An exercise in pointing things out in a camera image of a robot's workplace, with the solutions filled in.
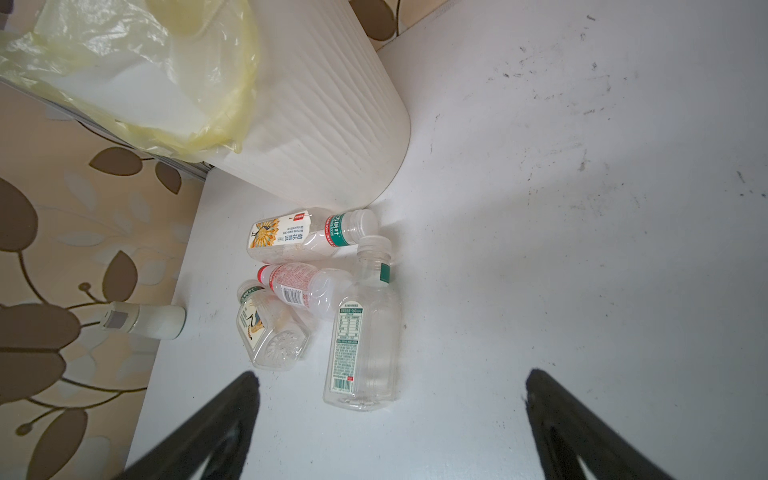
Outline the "green cap square bottle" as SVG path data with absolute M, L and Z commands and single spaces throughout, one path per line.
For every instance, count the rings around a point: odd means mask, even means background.
M 236 326 L 248 358 L 257 369 L 288 371 L 300 360 L 311 330 L 296 311 L 256 280 L 237 290 Z

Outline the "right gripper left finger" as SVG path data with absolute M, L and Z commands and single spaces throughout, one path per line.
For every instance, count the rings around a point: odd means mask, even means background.
M 260 407 L 251 371 L 233 380 L 119 479 L 238 479 Z

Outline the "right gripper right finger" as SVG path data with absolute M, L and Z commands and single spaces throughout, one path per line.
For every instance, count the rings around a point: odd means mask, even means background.
M 526 380 L 526 411 L 544 477 L 668 479 L 551 375 L 533 369 Z

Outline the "green label clear bottle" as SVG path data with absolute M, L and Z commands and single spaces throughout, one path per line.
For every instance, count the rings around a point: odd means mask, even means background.
M 333 324 L 323 391 L 329 405 L 373 411 L 396 399 L 403 321 L 391 263 L 389 239 L 369 235 L 359 241 L 353 281 L 341 294 Z

